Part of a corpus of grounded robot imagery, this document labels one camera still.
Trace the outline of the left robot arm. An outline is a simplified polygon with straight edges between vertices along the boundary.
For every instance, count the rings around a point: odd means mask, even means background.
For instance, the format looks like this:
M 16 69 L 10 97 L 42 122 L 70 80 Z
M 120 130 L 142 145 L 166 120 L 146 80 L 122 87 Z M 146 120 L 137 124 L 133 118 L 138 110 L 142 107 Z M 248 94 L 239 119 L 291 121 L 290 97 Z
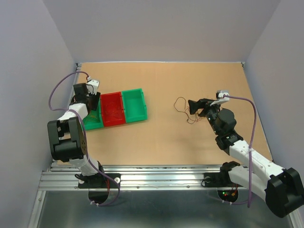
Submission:
M 99 81 L 90 79 L 87 83 L 73 85 L 74 96 L 68 110 L 58 118 L 48 122 L 48 138 L 51 156 L 56 161 L 68 162 L 80 170 L 76 174 L 78 188 L 101 188 L 106 184 L 103 167 L 95 159 L 90 159 L 87 141 L 81 122 L 100 104 Z

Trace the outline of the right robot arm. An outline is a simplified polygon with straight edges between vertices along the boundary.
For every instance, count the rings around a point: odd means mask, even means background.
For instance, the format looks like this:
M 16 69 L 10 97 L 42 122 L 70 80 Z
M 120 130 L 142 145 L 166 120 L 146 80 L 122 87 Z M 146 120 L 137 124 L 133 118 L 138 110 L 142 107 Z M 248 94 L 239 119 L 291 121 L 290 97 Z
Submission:
M 234 113 L 221 104 L 229 101 L 225 94 L 216 100 L 189 100 L 189 113 L 205 117 L 216 135 L 218 147 L 237 162 L 226 162 L 219 171 L 221 185 L 237 184 L 248 189 L 250 204 L 253 195 L 261 198 L 270 211 L 283 218 L 304 204 L 304 186 L 298 171 L 285 169 L 253 149 L 236 131 Z

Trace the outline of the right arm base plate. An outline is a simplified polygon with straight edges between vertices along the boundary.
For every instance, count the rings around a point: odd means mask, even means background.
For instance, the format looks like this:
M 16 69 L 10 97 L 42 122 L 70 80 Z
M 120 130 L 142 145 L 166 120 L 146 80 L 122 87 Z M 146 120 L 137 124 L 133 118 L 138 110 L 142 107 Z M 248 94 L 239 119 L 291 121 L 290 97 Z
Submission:
M 230 172 L 204 172 L 201 185 L 206 188 L 229 188 L 237 184 L 229 176 Z

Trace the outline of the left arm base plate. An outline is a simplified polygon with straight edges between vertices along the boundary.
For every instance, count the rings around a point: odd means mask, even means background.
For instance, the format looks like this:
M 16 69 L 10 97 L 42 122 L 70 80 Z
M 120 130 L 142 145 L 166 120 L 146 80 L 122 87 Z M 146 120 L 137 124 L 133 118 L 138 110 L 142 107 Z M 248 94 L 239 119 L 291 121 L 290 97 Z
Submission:
M 78 179 L 78 188 L 80 189 L 117 189 L 116 182 L 109 180 L 100 173 L 92 176 L 83 176 L 75 174 Z

